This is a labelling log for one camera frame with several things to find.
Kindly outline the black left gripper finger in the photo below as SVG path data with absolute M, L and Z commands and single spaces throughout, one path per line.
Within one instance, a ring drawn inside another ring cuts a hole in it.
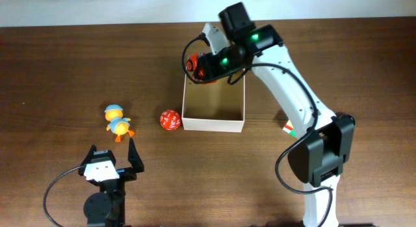
M 82 161 L 82 163 L 79 166 L 78 169 L 78 175 L 83 176 L 84 172 L 85 172 L 85 168 L 87 166 L 87 164 L 91 163 L 92 158 L 94 157 L 94 153 L 97 151 L 97 147 L 95 144 L 93 144 L 91 146 L 91 148 L 89 149 L 86 157 L 84 158 L 84 160 Z
M 127 160 L 131 164 L 131 167 L 133 168 L 135 173 L 144 171 L 144 164 L 137 152 L 134 140 L 132 138 L 129 139 Z

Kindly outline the red toy car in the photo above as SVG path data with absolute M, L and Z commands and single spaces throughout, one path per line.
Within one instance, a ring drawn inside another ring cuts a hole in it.
M 196 84 L 211 84 L 216 81 L 209 81 L 214 78 L 214 61 L 212 53 L 195 53 L 188 56 L 186 70 L 191 73 L 191 79 Z

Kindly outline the multicoloured puzzle cube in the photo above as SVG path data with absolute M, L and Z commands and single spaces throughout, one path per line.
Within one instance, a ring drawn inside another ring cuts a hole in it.
M 290 134 L 292 137 L 296 137 L 296 132 L 290 120 L 288 120 L 287 123 L 284 125 L 283 130 L 284 132 Z

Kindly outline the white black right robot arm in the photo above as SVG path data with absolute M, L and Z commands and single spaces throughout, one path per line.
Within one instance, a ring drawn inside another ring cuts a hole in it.
M 336 189 L 349 160 L 356 122 L 350 115 L 337 116 L 306 83 L 292 61 L 289 50 L 272 25 L 257 27 L 243 3 L 225 8 L 218 15 L 222 28 L 206 23 L 197 40 L 211 52 L 191 56 L 184 71 L 195 84 L 225 78 L 234 85 L 248 72 L 258 77 L 279 103 L 296 135 L 296 142 L 277 159 L 275 167 L 288 159 L 294 175 L 303 183 L 304 226 L 338 226 Z

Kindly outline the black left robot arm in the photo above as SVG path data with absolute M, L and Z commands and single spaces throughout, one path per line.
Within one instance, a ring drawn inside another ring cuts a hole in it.
M 127 160 L 130 167 L 116 168 L 112 151 L 92 146 L 80 164 L 78 174 L 99 188 L 85 201 L 83 212 L 91 227 L 125 226 L 125 184 L 137 179 L 144 164 L 133 139 L 129 139 Z

